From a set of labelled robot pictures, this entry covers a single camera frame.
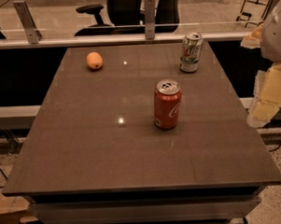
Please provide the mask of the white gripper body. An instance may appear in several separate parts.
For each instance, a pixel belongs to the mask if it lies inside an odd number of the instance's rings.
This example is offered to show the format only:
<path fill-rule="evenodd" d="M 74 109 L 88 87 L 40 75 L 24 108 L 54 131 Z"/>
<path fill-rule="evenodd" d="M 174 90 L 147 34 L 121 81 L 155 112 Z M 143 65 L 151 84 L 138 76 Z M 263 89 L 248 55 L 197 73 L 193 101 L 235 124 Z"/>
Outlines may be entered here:
<path fill-rule="evenodd" d="M 271 62 L 281 62 L 281 0 L 264 21 L 260 38 L 262 57 Z"/>

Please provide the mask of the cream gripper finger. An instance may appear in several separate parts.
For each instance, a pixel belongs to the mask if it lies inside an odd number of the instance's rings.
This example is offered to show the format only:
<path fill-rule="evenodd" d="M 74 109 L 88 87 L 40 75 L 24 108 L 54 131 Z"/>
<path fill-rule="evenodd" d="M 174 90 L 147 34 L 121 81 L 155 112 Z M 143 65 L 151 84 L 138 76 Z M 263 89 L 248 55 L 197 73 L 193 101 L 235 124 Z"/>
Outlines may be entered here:
<path fill-rule="evenodd" d="M 251 34 L 241 40 L 240 46 L 247 49 L 259 48 L 263 27 L 263 24 L 258 25 Z"/>
<path fill-rule="evenodd" d="M 281 108 L 281 63 L 273 63 L 267 71 L 259 70 L 254 82 L 254 98 L 246 123 L 258 129 L 269 123 Z"/>

